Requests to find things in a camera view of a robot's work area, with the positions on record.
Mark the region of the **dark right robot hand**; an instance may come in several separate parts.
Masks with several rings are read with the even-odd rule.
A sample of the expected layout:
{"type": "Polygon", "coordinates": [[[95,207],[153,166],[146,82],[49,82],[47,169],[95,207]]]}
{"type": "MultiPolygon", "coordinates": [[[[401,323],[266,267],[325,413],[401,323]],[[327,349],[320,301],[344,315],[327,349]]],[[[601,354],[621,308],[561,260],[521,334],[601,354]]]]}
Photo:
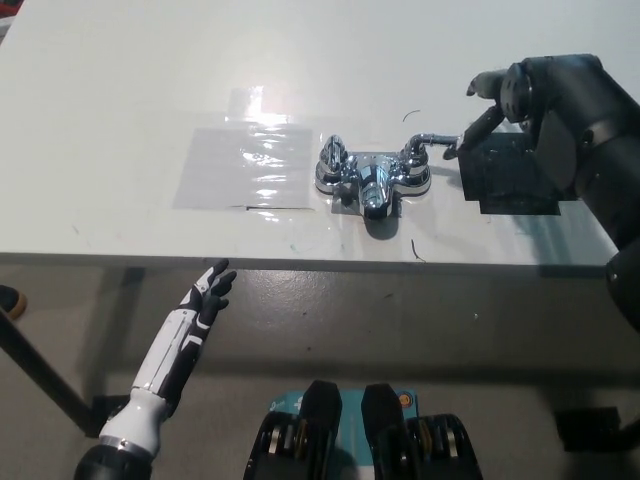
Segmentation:
{"type": "Polygon", "coordinates": [[[501,106],[501,88],[507,71],[493,70],[477,74],[467,87],[468,97],[477,96],[481,99],[492,100],[490,106],[477,120],[472,122],[460,136],[457,150],[470,151],[485,140],[504,120],[505,114],[501,106]]]}

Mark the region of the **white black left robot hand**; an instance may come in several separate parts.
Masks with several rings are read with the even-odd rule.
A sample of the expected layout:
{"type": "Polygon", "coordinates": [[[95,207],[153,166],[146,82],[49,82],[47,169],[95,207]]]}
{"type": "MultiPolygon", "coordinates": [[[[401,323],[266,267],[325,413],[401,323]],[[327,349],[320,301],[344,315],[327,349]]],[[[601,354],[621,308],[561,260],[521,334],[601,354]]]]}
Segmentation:
{"type": "Polygon", "coordinates": [[[175,412],[218,313],[229,301],[236,273],[214,263],[169,312],[131,386],[127,404],[103,426],[99,443],[154,459],[161,426],[175,412]]]}

